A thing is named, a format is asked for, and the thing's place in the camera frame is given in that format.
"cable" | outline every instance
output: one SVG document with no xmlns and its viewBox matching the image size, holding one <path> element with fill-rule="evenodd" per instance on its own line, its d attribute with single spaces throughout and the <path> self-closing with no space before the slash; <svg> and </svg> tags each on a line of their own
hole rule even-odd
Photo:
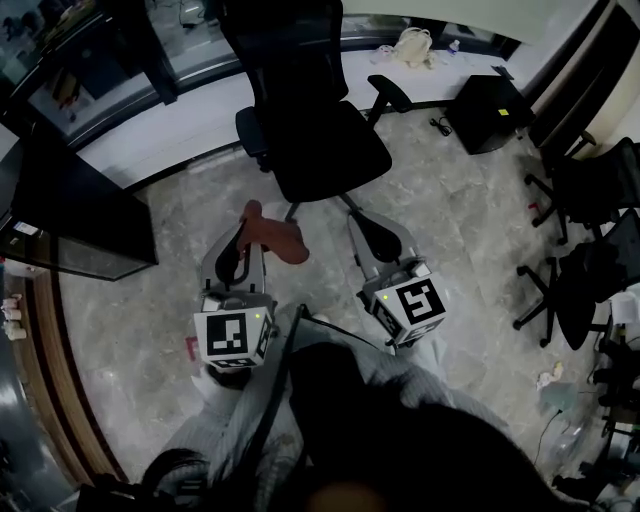
<svg viewBox="0 0 640 512">
<path fill-rule="evenodd" d="M 442 116 L 440 119 L 436 121 L 436 119 L 432 117 L 431 120 L 429 121 L 429 124 L 431 126 L 435 126 L 438 130 L 440 130 L 440 133 L 442 135 L 444 135 L 445 137 L 448 137 L 449 135 L 451 135 L 451 132 L 453 130 L 451 129 L 450 126 L 447 126 L 446 124 L 442 123 L 442 120 L 446 118 L 447 116 Z"/>
<path fill-rule="evenodd" d="M 632 341 L 636 341 L 636 340 L 640 340 L 640 336 L 636 336 L 635 338 L 632 338 L 629 341 L 627 341 L 627 345 L 629 345 L 629 343 L 631 343 Z"/>
<path fill-rule="evenodd" d="M 542 446 L 542 438 L 544 437 L 545 432 L 547 431 L 547 429 L 549 428 L 549 425 L 551 425 L 551 422 L 553 420 L 555 420 L 558 416 L 560 416 L 560 414 L 562 414 L 562 411 L 558 411 L 557 413 L 555 413 L 553 415 L 553 417 L 549 420 L 549 423 L 547 423 L 547 426 L 544 427 L 544 430 L 542 431 L 542 434 L 540 434 L 540 440 L 538 441 L 538 451 L 536 452 L 536 458 L 533 461 L 533 465 L 535 466 L 536 463 L 538 462 L 538 457 L 540 456 L 540 447 Z"/>
</svg>

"wire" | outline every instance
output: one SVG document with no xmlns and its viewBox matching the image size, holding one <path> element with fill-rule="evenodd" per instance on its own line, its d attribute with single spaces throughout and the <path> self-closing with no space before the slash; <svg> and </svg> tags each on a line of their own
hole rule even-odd
<svg viewBox="0 0 640 512">
<path fill-rule="evenodd" d="M 442 135 L 444 135 L 445 137 L 448 137 L 449 135 L 451 135 L 451 132 L 453 130 L 451 129 L 450 126 L 447 126 L 446 124 L 442 123 L 442 120 L 446 118 L 447 116 L 442 116 L 440 119 L 436 121 L 436 119 L 432 117 L 431 120 L 429 121 L 429 124 L 431 126 L 435 126 L 438 130 L 440 130 L 440 133 Z"/>
<path fill-rule="evenodd" d="M 557 413 L 555 413 L 552 418 L 549 420 L 549 423 L 547 423 L 547 426 L 544 427 L 544 430 L 542 431 L 542 434 L 540 434 L 540 440 L 538 441 L 538 451 L 536 452 L 536 458 L 533 461 L 533 465 L 535 466 L 536 463 L 538 462 L 538 457 L 540 456 L 540 447 L 542 446 L 542 438 L 544 437 L 544 434 L 546 433 L 547 429 L 549 428 L 549 425 L 551 425 L 551 422 L 553 420 L 555 420 L 558 416 L 560 416 L 560 414 L 562 414 L 562 411 L 558 411 Z"/>
</svg>

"black office chair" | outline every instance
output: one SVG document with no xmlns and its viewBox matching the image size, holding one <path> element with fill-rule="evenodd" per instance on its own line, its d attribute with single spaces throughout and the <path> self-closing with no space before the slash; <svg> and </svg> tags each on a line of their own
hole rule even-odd
<svg viewBox="0 0 640 512">
<path fill-rule="evenodd" d="M 273 171 L 292 204 L 340 196 L 383 175 L 391 156 L 373 126 L 390 103 L 412 103 L 393 82 L 369 77 L 379 91 L 365 119 L 349 102 L 342 72 L 339 0 L 216 2 L 220 27 L 249 76 L 255 105 L 236 115 L 246 152 Z"/>
<path fill-rule="evenodd" d="M 604 238 L 579 244 L 569 256 L 560 259 L 562 272 L 557 274 L 556 259 L 551 266 L 549 284 L 527 266 L 517 268 L 519 276 L 528 275 L 542 292 L 543 300 L 530 313 L 513 323 L 516 330 L 547 311 L 547 335 L 540 341 L 546 347 L 553 334 L 554 318 L 573 350 L 584 343 L 589 331 L 604 332 L 609 339 L 613 328 L 611 316 L 606 325 L 592 324 L 596 303 L 601 303 L 628 286 L 640 282 L 640 218 L 629 209 Z"/>
<path fill-rule="evenodd" d="M 601 224 L 620 218 L 618 209 L 640 206 L 640 153 L 633 141 L 625 137 L 595 158 L 583 161 L 571 158 L 587 142 L 595 144 L 585 132 L 571 153 L 553 163 L 553 189 L 532 174 L 524 179 L 527 185 L 537 185 L 551 199 L 551 206 L 533 219 L 533 226 L 538 227 L 557 212 L 562 229 L 560 245 L 567 243 L 567 217 L 593 229 L 598 237 Z"/>
</svg>

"marble floor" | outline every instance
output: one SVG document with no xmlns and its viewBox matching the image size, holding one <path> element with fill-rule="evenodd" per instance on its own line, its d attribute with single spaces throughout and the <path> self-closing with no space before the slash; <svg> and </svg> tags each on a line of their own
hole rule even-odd
<svg viewBox="0 0 640 512">
<path fill-rule="evenodd" d="M 580 407 L 554 422 L 542 443 L 539 466 L 545 476 L 569 471 L 576 453 L 599 446 L 601 411 L 585 382 L 594 364 L 593 340 L 573 352 L 556 324 L 543 350 L 538 347 L 543 315 L 519 332 L 511 324 L 539 298 L 528 280 L 517 278 L 516 266 L 541 269 L 546 256 L 568 253 L 586 233 L 570 226 L 570 246 L 558 248 L 555 219 L 531 226 L 535 211 L 528 206 L 545 203 L 522 181 L 527 172 L 543 174 L 527 139 L 469 156 L 455 134 L 445 138 L 429 125 L 434 115 L 439 112 L 383 116 L 376 129 L 393 168 L 352 196 L 404 224 L 429 266 L 440 272 L 450 301 L 449 317 L 438 329 L 447 345 L 448 382 L 508 421 L 532 459 L 555 412 L 540 404 L 538 375 L 562 361 L 562 380 L 585 390 Z M 149 186 L 141 197 L 151 208 L 159 266 L 117 283 L 61 276 L 67 327 L 87 396 L 132 479 L 200 407 L 184 339 L 195 335 L 201 259 L 247 200 L 261 201 L 265 212 L 279 218 L 288 207 L 273 176 L 261 173 L 241 150 L 197 161 Z M 287 314 L 304 302 L 338 326 L 382 341 L 384 332 L 355 298 L 363 278 L 349 249 L 345 207 L 337 200 L 306 204 L 297 218 L 311 258 L 291 267 L 267 254 L 267 284 L 280 311 Z M 403 357 L 419 363 L 419 345 Z M 569 422 L 575 427 L 585 421 L 592 428 L 583 430 L 586 441 L 574 447 L 578 452 L 553 447 Z"/>
</svg>

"small bottle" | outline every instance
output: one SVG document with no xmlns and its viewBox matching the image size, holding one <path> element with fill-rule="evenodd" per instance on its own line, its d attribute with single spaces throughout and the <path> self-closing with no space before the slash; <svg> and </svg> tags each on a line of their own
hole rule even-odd
<svg viewBox="0 0 640 512">
<path fill-rule="evenodd" d="M 458 53 L 459 50 L 460 50 L 460 41 L 458 41 L 457 39 L 449 45 L 449 48 L 447 48 L 447 51 L 452 56 Z"/>
</svg>

